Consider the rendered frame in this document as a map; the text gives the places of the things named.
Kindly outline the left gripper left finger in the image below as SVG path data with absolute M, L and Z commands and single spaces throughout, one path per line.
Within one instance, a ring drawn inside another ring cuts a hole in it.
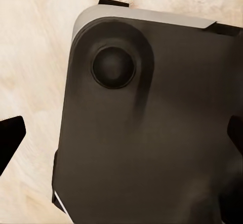
M 0 176 L 26 135 L 22 116 L 0 121 Z

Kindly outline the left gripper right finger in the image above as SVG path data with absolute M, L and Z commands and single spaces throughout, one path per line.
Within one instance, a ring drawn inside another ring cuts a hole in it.
M 227 134 L 237 147 L 237 149 L 240 151 L 240 153 L 243 156 L 243 118 L 238 116 L 231 116 L 228 128 L 227 128 Z

